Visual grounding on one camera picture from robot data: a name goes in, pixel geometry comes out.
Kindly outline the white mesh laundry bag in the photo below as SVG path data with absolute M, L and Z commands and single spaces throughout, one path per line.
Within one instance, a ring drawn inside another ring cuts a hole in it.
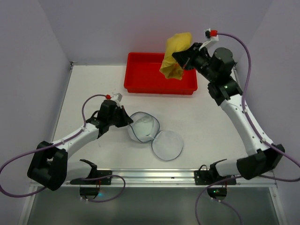
M 135 112 L 130 118 L 127 131 L 129 137 L 138 143 L 150 143 L 155 156 L 162 161 L 172 161 L 183 151 L 183 138 L 176 132 L 162 130 L 157 118 L 146 112 Z

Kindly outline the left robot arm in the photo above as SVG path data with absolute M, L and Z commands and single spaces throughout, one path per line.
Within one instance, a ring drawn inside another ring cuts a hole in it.
M 82 127 L 52 143 L 41 142 L 33 155 L 27 176 L 52 191 L 66 181 L 95 180 L 99 175 L 94 163 L 86 159 L 70 163 L 70 157 L 100 138 L 111 126 L 121 128 L 132 123 L 123 106 L 113 100 L 104 100 L 100 109 L 85 120 Z

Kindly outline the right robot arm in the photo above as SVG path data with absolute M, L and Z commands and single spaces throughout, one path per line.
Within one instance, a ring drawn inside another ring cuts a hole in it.
M 208 80 L 208 91 L 216 104 L 222 108 L 232 121 L 245 146 L 247 157 L 219 160 L 202 172 L 200 177 L 210 182 L 241 175 L 250 180 L 276 168 L 285 151 L 281 144 L 274 142 L 258 125 L 249 108 L 242 105 L 242 90 L 231 77 L 235 65 L 233 53 L 227 48 L 217 48 L 209 55 L 201 43 L 194 43 L 190 48 L 172 54 L 184 70 L 195 69 Z M 248 122 L 250 117 L 253 127 Z

